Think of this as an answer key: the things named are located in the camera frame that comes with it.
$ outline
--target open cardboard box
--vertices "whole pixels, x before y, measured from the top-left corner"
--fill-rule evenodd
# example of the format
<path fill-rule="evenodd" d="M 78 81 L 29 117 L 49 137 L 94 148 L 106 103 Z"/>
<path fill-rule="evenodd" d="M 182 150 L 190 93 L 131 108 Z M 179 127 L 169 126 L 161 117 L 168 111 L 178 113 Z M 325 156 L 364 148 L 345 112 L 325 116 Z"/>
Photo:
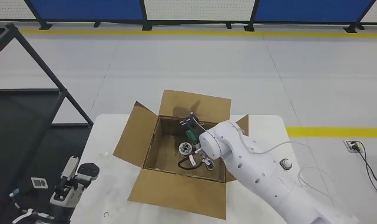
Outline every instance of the open cardboard box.
<path fill-rule="evenodd" d="M 230 102 L 165 90 L 159 115 L 136 102 L 114 151 L 114 156 L 142 168 L 128 200 L 226 219 L 226 183 L 235 179 L 222 159 L 214 161 L 212 171 L 205 165 L 184 170 L 177 163 L 182 159 L 179 144 L 189 141 L 179 122 L 193 112 L 209 129 L 229 120 Z M 248 133 L 248 116 L 237 123 Z"/>

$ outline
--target white table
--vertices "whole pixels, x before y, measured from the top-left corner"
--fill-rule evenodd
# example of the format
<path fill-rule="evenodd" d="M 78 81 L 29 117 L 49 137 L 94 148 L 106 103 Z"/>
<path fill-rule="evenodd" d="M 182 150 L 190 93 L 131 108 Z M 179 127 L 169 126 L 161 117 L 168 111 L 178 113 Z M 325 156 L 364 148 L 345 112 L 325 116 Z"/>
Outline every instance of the white table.
<path fill-rule="evenodd" d="M 127 201 L 140 168 L 113 156 L 129 115 L 100 115 L 96 118 L 81 163 L 100 167 L 98 179 L 84 192 L 71 218 L 72 224 L 96 223 L 285 223 L 261 198 L 238 181 L 227 184 L 227 220 L 189 213 L 155 205 Z M 242 116 L 231 116 L 237 121 Z M 249 116 L 249 135 L 265 149 L 289 141 L 279 116 Z M 293 163 L 288 171 L 297 181 L 299 166 L 290 144 L 271 152 L 277 161 Z"/>

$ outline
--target yellow tape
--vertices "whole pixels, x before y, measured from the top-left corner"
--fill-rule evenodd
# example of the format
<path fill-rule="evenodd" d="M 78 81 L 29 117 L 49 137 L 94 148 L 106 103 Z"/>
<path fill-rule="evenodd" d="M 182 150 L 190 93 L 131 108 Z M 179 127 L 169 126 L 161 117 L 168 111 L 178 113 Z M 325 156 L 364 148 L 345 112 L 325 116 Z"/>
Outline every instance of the yellow tape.
<path fill-rule="evenodd" d="M 377 128 L 287 127 L 290 137 L 377 137 Z"/>
<path fill-rule="evenodd" d="M 377 38 L 377 33 L 332 32 L 245 32 L 245 31 L 140 31 L 140 30 L 33 30 L 20 29 L 22 34 L 50 35 L 204 35 L 204 36 L 264 36 L 264 37 L 327 37 L 327 38 Z"/>

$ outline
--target blue wall panel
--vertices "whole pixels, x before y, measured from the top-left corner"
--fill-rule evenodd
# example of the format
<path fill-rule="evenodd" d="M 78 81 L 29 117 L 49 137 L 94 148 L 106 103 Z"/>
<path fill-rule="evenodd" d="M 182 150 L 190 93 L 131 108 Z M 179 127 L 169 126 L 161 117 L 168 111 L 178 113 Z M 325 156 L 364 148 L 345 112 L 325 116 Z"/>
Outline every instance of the blue wall panel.
<path fill-rule="evenodd" d="M 30 0 L 42 19 L 143 19 L 139 0 Z"/>
<path fill-rule="evenodd" d="M 371 0 L 260 0 L 256 21 L 355 22 Z"/>

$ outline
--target power outlet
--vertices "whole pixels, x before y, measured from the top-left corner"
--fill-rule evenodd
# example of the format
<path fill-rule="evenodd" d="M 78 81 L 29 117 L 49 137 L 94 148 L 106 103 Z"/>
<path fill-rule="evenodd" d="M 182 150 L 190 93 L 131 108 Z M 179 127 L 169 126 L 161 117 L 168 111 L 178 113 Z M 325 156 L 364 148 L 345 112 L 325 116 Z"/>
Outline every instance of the power outlet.
<path fill-rule="evenodd" d="M 358 152 L 357 150 L 354 150 L 352 148 L 352 146 L 354 146 L 354 145 L 357 145 L 360 148 L 360 153 L 363 152 L 362 148 L 360 147 L 360 145 L 357 144 L 356 141 L 354 141 L 354 140 L 343 140 L 343 142 L 344 142 L 344 145 L 346 146 L 348 152 L 350 152 L 350 153 L 357 153 Z"/>

